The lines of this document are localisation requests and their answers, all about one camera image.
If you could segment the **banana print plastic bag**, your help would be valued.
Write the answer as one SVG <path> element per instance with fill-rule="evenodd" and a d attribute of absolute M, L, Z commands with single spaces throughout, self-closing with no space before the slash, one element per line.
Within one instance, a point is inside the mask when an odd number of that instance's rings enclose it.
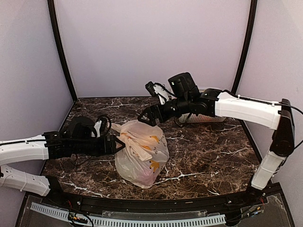
<path fill-rule="evenodd" d="M 115 154 L 119 175 L 143 189 L 151 188 L 169 159 L 163 130 L 138 120 L 123 125 L 112 124 L 125 148 Z"/>

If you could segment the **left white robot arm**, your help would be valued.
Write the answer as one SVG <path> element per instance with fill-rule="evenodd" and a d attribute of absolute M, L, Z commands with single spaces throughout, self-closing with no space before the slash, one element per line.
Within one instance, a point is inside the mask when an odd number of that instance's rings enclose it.
<path fill-rule="evenodd" d="M 0 185 L 40 196 L 48 196 L 56 206 L 63 206 L 67 196 L 55 177 L 33 175 L 9 165 L 29 160 L 51 160 L 72 155 L 99 157 L 113 155 L 125 148 L 117 136 L 110 135 L 112 123 L 107 115 L 96 121 L 73 117 L 62 131 L 45 132 L 35 137 L 0 143 Z"/>

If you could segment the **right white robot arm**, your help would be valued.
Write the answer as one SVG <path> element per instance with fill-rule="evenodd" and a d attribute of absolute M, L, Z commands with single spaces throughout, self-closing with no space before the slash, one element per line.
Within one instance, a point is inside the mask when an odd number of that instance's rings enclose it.
<path fill-rule="evenodd" d="M 146 84 L 145 88 L 152 96 L 160 96 L 163 100 L 144 109 L 138 121 L 156 126 L 157 122 L 163 123 L 189 113 L 234 118 L 274 130 L 271 146 L 251 179 L 251 187 L 242 194 L 242 202 L 252 205 L 260 197 L 259 190 L 266 187 L 287 157 L 297 148 L 294 144 L 294 107 L 287 99 L 280 102 L 264 101 L 213 88 L 200 92 L 188 72 L 175 75 L 168 82 L 174 97 L 171 100 L 164 96 L 166 88 L 157 88 L 158 83 Z"/>

